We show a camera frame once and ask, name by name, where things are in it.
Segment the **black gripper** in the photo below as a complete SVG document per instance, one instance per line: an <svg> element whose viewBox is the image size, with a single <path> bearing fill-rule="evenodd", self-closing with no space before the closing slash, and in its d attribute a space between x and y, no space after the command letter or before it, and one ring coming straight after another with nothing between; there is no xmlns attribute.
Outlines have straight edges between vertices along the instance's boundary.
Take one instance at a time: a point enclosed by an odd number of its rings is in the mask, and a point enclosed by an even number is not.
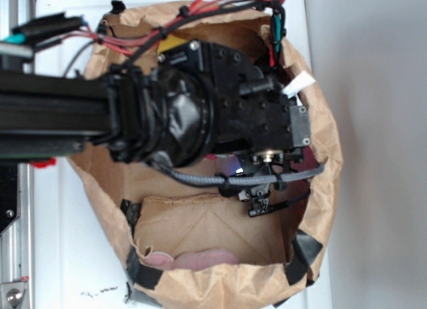
<svg viewBox="0 0 427 309"><path fill-rule="evenodd" d="M193 40L162 54L156 69L157 149L173 159L237 155L301 159L308 112L237 49Z"/></svg>

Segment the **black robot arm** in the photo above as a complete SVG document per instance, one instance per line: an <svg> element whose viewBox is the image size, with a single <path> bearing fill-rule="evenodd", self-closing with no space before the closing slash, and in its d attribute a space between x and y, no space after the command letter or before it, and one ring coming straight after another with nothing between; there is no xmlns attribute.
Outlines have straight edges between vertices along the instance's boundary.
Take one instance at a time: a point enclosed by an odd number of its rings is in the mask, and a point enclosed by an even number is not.
<svg viewBox="0 0 427 309"><path fill-rule="evenodd" d="M304 107L237 49L193 40L149 74L113 66L97 79L1 72L1 158L44 162L87 143L116 162L161 156L182 168L209 154L298 160L311 143Z"/></svg>

